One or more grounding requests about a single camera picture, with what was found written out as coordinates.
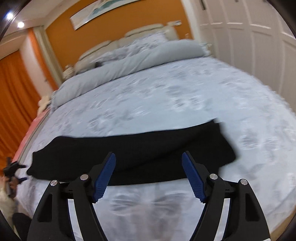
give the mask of orange wall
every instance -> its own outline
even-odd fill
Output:
[[[75,64],[79,56],[93,46],[106,40],[116,40],[132,29],[145,25],[181,20],[176,26],[179,37],[188,33],[192,38],[181,0],[141,0],[133,2],[91,20],[76,31],[70,21],[75,13],[95,0],[80,0],[60,15],[47,29],[49,41],[64,68]]]

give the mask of headboard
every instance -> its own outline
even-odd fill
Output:
[[[166,38],[170,41],[179,40],[178,34],[174,27],[164,26],[160,23],[143,26],[141,28],[133,29],[127,32],[124,37],[119,40],[105,41],[89,49],[80,56],[79,61],[75,64],[75,70],[83,69],[86,65],[88,65],[88,63],[92,62],[106,52],[123,47],[144,35],[156,33],[159,31],[163,31]]]

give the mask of black cloth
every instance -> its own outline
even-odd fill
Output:
[[[23,213],[14,213],[12,216],[12,221],[20,239],[22,241],[27,241],[32,219]]]
[[[210,121],[185,129],[110,137],[56,137],[33,153],[27,174],[38,179],[68,182],[102,163],[108,152],[116,156],[109,185],[155,183],[186,178],[181,155],[189,151],[209,172],[231,163],[236,156]]]

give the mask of white wall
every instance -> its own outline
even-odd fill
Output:
[[[20,53],[27,72],[40,97],[45,95],[51,96],[53,90],[43,74],[28,36],[20,47]]]
[[[185,10],[193,38],[199,42],[202,42],[196,3],[194,0],[181,0],[181,2]]]

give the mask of white wardrobe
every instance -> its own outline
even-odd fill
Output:
[[[296,111],[296,39],[279,13],[265,0],[190,2],[215,56],[256,76]]]

